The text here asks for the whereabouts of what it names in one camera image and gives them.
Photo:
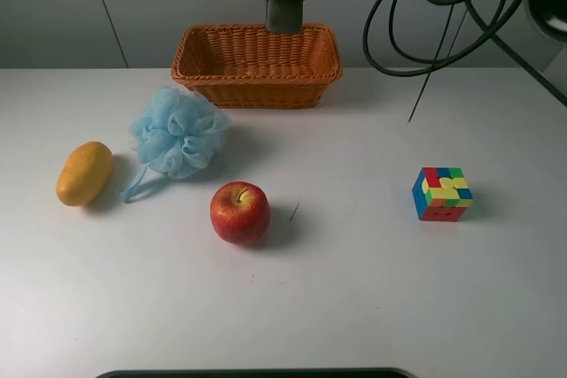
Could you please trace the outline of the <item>orange wicker basket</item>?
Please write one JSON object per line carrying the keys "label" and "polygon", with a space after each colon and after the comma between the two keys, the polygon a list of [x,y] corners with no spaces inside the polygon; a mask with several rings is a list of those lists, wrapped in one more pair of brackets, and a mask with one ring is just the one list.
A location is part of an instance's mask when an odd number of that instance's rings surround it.
{"label": "orange wicker basket", "polygon": [[175,82],[235,109],[312,108],[342,73],[336,37],[322,24],[295,35],[263,24],[190,27],[171,66]]}

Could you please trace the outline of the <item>red apple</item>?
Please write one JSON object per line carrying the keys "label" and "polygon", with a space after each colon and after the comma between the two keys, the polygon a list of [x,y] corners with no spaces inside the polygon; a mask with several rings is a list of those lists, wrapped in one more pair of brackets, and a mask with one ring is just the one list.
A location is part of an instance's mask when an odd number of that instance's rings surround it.
{"label": "red apple", "polygon": [[268,198],[261,188],[249,182],[227,183],[211,200],[210,220],[223,241],[237,245],[256,244],[268,231]]}

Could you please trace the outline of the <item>blue mesh bath loofah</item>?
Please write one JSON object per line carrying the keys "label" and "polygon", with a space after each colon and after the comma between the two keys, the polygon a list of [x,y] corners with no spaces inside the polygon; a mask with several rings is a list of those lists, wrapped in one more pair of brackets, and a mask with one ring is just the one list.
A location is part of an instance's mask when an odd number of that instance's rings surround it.
{"label": "blue mesh bath loofah", "polygon": [[182,180],[206,170],[221,149],[229,128],[227,115],[203,95],[165,87],[133,121],[129,133],[141,169],[121,191],[131,201],[148,170]]}

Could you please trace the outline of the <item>multicolour puzzle cube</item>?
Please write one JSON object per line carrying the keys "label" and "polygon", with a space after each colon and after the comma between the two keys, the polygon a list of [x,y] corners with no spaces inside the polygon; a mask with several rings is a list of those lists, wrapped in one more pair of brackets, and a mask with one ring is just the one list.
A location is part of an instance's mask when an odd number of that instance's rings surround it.
{"label": "multicolour puzzle cube", "polygon": [[411,193],[421,221],[457,222],[474,199],[460,167],[423,167]]}

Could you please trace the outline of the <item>yellow mango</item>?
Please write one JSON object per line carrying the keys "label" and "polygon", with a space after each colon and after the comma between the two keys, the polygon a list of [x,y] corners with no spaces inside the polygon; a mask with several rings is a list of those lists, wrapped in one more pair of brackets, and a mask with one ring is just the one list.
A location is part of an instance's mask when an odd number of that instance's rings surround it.
{"label": "yellow mango", "polygon": [[104,189],[113,172],[113,154],[101,142],[88,142],[68,157],[56,185],[58,200],[67,206],[84,206]]}

